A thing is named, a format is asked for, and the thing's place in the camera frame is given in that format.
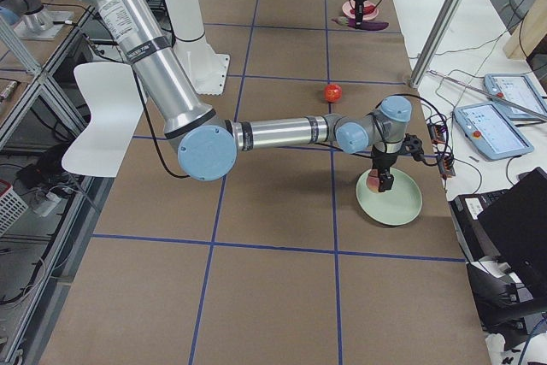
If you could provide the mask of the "third robot arm grey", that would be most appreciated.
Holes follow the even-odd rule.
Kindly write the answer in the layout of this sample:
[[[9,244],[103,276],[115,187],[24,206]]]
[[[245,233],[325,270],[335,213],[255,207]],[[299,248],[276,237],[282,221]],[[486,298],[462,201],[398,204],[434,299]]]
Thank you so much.
[[[41,0],[1,0],[1,17],[26,40],[52,40],[73,22],[70,11],[49,10]]]

